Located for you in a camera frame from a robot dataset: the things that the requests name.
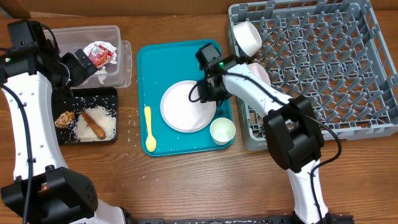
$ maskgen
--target pink plate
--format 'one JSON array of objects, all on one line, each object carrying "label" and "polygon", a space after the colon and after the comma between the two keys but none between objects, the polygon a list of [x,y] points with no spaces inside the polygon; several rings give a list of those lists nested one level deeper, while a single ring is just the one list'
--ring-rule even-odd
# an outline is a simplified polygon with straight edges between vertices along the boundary
[{"label": "pink plate", "polygon": [[[163,120],[172,129],[192,133],[206,127],[216,113],[216,102],[192,103],[188,99],[190,90],[196,81],[186,80],[170,86],[160,102]],[[198,98],[198,90],[192,93],[192,99]]]}]

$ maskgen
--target spoon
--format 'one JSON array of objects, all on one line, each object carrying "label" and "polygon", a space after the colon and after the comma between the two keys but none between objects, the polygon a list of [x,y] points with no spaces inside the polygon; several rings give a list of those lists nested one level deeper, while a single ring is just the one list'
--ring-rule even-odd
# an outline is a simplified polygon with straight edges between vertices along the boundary
[{"label": "spoon", "polygon": [[144,108],[144,114],[148,129],[148,137],[145,145],[147,146],[149,152],[153,152],[156,149],[156,139],[152,135],[152,113],[150,112],[150,106],[146,106]]}]

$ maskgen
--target teal tray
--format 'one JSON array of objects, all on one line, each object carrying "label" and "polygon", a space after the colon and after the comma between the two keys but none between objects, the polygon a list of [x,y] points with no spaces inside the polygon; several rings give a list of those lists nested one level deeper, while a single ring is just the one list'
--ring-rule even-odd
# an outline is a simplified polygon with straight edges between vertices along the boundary
[{"label": "teal tray", "polygon": [[[200,47],[210,42],[220,49],[214,40],[194,40],[148,45],[138,52],[137,84],[141,146],[148,155],[157,157],[203,152],[224,149],[232,144],[233,140],[224,146],[215,144],[210,136],[210,125],[194,133],[178,132],[166,124],[160,113],[160,101],[170,86],[180,81],[199,80],[204,77],[195,54]],[[152,110],[152,134],[157,141],[154,152],[149,152],[145,146],[148,136],[145,106],[150,106]],[[229,100],[217,108],[213,119],[216,118],[232,120]]]}]

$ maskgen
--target candy wrapper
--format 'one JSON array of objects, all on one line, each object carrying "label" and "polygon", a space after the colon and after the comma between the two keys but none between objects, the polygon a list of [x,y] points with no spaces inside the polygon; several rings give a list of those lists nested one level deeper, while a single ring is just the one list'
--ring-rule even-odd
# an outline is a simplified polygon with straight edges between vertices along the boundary
[{"label": "candy wrapper", "polygon": [[88,55],[88,58],[94,63],[98,70],[101,70],[100,73],[104,73],[103,66],[106,63],[117,63],[116,49],[117,48],[113,47],[110,43],[96,41],[85,47],[83,51]]}]

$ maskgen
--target gray dish rack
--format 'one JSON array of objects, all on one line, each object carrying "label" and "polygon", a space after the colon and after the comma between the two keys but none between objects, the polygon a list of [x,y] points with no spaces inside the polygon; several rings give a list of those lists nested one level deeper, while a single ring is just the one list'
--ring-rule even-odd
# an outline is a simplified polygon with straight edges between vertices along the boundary
[{"label": "gray dish rack", "polygon": [[[245,57],[232,28],[253,23],[263,42],[253,61],[277,90],[307,96],[317,119],[339,138],[398,131],[398,75],[369,0],[264,1],[234,4],[228,12],[229,52]],[[240,99],[238,110],[244,146],[267,149],[262,118]]]}]

